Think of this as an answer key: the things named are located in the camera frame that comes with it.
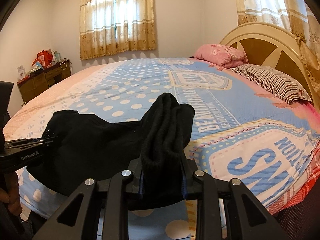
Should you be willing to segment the left hand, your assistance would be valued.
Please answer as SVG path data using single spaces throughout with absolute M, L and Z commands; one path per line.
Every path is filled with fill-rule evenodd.
M 1 188 L 1 202 L 8 205 L 8 210 L 15 216 L 22 213 L 18 175 L 12 172 L 4 175 L 5 189 Z

